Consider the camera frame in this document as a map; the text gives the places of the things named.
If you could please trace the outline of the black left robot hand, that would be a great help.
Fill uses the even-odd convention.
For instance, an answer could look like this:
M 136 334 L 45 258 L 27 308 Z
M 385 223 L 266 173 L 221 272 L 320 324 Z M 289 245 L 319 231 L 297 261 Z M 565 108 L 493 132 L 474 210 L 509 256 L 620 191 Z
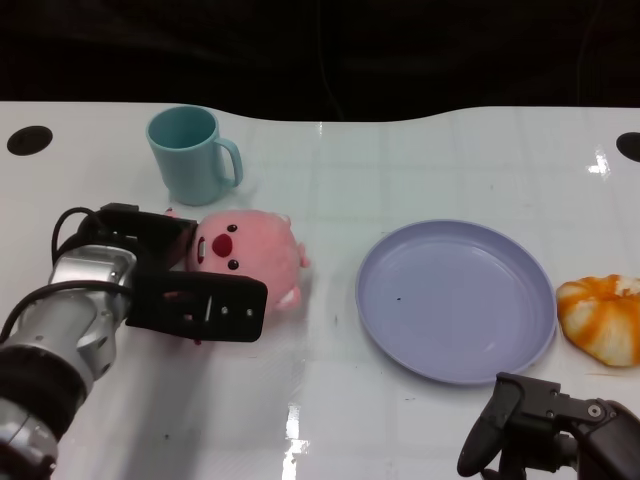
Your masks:
M 131 252 L 142 271 L 169 271 L 184 262 L 196 227 L 194 220 L 109 203 L 87 216 L 65 245 L 117 247 Z

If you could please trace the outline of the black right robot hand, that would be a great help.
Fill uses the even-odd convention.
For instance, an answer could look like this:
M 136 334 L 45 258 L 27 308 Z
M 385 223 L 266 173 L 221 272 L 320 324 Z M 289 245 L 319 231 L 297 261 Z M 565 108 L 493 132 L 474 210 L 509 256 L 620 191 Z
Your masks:
M 639 477 L 639 418 L 622 404 L 581 400 L 561 385 L 501 372 L 457 462 L 462 477 L 525 479 L 573 468 L 579 479 Z

